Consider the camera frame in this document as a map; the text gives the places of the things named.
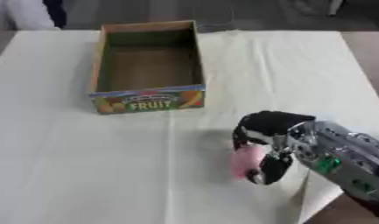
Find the floor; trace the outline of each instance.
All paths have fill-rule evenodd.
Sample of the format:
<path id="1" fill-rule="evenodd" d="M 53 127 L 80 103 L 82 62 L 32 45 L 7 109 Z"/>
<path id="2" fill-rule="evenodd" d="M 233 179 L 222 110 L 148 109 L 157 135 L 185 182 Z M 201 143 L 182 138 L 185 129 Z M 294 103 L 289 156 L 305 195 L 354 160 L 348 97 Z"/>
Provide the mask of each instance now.
<path id="1" fill-rule="evenodd" d="M 64 1 L 69 19 L 67 29 L 99 29 L 103 24 L 195 19 L 201 32 L 231 29 L 379 30 L 379 0 L 347 0 L 337 17 L 304 15 L 293 6 L 296 0 Z"/>

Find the table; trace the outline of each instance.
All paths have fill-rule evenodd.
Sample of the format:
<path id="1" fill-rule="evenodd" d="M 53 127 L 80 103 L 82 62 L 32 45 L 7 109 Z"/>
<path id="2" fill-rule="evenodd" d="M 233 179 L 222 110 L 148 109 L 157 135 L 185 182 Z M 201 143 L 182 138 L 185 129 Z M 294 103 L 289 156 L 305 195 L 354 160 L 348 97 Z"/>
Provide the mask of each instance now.
<path id="1" fill-rule="evenodd" d="M 97 39 L 24 31 L 2 54 L 0 223 L 302 222 L 340 189 L 311 174 L 300 191 L 297 164 L 271 187 L 233 180 L 226 141 L 239 118 L 282 109 L 379 134 L 379 99 L 337 32 L 201 35 L 206 108 L 116 116 L 84 94 Z"/>

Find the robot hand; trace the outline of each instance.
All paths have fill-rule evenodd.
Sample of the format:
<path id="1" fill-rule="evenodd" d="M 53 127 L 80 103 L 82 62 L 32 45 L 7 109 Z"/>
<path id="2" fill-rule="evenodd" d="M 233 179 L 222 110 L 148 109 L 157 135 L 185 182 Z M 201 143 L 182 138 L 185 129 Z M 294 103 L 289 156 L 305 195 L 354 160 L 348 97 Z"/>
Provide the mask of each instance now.
<path id="1" fill-rule="evenodd" d="M 270 144 L 275 148 L 263 158 L 259 169 L 246 171 L 247 179 L 263 185 L 270 185 L 280 180 L 291 166 L 292 157 L 290 152 L 279 151 L 278 154 L 273 152 L 278 151 L 279 147 L 284 147 L 284 137 L 291 127 L 314 120 L 314 116 L 278 111 L 262 111 L 243 117 L 233 133 L 236 151 L 248 144 Z"/>
<path id="2" fill-rule="evenodd" d="M 289 142 L 288 137 L 298 141 Z M 251 182 L 270 185 L 280 180 L 292 164 L 291 154 L 295 153 L 299 162 L 339 185 L 348 196 L 379 217 L 379 142 L 374 138 L 331 122 L 316 122 L 314 116 L 262 111 L 243 117 L 234 130 L 233 140 L 235 155 L 254 162 L 245 169 Z M 273 149 L 259 156 L 261 149 L 253 144 L 269 144 Z M 332 170 L 340 164 L 328 155 L 337 155 L 344 165 Z"/>

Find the fruit box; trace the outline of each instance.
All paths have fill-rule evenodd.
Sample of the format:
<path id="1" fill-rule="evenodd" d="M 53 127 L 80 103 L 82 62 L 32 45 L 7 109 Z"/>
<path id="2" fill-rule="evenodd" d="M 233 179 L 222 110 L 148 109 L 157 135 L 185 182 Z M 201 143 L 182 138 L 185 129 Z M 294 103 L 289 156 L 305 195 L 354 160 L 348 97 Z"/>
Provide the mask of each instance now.
<path id="1" fill-rule="evenodd" d="M 193 21 L 102 27 L 89 97 L 103 115 L 202 108 Z"/>

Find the pink sponge ball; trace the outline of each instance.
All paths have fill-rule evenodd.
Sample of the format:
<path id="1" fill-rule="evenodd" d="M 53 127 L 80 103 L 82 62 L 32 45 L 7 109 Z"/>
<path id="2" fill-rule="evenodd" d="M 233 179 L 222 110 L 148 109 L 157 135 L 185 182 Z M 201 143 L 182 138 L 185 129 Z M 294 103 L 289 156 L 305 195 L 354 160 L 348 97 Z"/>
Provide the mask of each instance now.
<path id="1" fill-rule="evenodd" d="M 236 150 L 231 159 L 233 174 L 238 178 L 245 178 L 248 170 L 260 170 L 264 157 L 265 149 L 261 145 L 248 145 Z"/>

